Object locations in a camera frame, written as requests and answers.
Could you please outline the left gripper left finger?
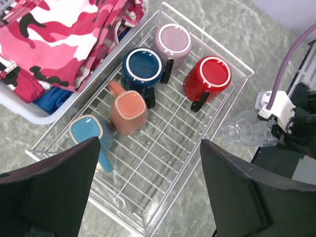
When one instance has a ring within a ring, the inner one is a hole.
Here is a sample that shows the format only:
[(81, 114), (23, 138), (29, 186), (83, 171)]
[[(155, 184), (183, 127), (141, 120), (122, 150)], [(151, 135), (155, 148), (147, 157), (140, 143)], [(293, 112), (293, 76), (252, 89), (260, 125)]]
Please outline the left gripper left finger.
[(97, 137), (0, 175), (2, 237), (76, 237), (98, 162)]

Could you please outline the mauve purple mug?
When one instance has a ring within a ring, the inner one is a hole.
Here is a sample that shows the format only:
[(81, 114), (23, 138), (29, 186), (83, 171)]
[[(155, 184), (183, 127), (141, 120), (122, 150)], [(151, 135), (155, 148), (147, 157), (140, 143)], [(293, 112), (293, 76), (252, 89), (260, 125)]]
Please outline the mauve purple mug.
[(154, 36), (154, 51), (166, 65), (168, 59), (173, 59), (172, 74), (176, 74), (186, 57), (189, 55), (193, 40), (183, 26), (175, 23), (164, 24), (157, 28)]

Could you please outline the salmon pink mug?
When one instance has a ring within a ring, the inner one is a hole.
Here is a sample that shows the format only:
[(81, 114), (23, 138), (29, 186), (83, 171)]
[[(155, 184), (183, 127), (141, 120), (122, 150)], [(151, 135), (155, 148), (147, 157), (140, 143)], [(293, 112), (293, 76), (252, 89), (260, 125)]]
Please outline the salmon pink mug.
[(115, 98), (110, 120), (117, 132), (130, 135), (143, 127), (148, 119), (148, 108), (140, 93), (125, 90), (115, 80), (109, 81), (108, 88)]

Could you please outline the light blue mug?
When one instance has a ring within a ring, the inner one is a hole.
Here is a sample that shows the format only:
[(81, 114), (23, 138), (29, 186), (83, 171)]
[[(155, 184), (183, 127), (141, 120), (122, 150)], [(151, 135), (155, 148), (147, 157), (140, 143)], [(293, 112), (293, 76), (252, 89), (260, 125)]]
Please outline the light blue mug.
[(78, 144), (90, 137), (98, 137), (101, 144), (98, 162), (107, 173), (113, 171), (107, 152), (113, 144), (114, 134), (108, 123), (94, 115), (80, 116), (70, 123), (69, 135), (72, 144)]

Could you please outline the red mug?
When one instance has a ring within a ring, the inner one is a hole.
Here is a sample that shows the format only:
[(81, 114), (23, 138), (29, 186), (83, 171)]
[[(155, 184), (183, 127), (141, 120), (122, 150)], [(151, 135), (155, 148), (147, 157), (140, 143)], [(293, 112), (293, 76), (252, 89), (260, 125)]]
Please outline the red mug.
[(183, 89), (192, 101), (191, 111), (198, 112), (204, 104), (223, 92), (232, 81), (228, 63), (217, 56), (205, 56), (184, 79)]

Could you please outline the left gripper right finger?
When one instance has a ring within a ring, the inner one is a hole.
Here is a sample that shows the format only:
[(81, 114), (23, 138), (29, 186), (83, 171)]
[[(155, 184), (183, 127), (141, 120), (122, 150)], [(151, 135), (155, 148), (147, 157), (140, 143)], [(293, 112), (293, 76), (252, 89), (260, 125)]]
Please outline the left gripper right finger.
[(208, 196), (219, 237), (313, 237), (316, 187), (200, 143)]

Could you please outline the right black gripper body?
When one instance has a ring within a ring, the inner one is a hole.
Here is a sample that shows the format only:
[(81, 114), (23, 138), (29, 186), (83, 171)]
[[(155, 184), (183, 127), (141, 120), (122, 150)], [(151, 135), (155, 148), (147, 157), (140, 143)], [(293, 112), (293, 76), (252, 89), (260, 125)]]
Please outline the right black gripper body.
[(276, 148), (316, 157), (316, 91), (300, 82), (290, 97), (296, 106), (295, 115), (286, 124), (286, 131), (272, 126), (272, 135), (278, 139)]

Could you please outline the clear glass cup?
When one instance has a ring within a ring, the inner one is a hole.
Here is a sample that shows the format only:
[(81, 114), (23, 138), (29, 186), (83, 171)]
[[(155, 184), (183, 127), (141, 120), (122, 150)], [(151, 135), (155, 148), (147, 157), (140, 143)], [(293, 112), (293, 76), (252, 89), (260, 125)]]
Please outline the clear glass cup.
[(243, 111), (219, 128), (219, 135), (225, 143), (248, 147), (275, 146), (278, 139), (272, 135), (273, 124), (257, 119), (255, 111)]

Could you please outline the dark blue mug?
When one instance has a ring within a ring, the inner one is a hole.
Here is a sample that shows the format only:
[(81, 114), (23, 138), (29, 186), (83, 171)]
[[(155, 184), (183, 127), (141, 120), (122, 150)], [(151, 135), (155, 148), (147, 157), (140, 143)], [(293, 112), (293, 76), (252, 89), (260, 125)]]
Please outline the dark blue mug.
[(170, 58), (164, 63), (150, 48), (134, 48), (123, 59), (121, 85), (125, 90), (139, 92), (148, 109), (152, 109), (156, 106), (155, 87), (168, 84), (173, 62)]

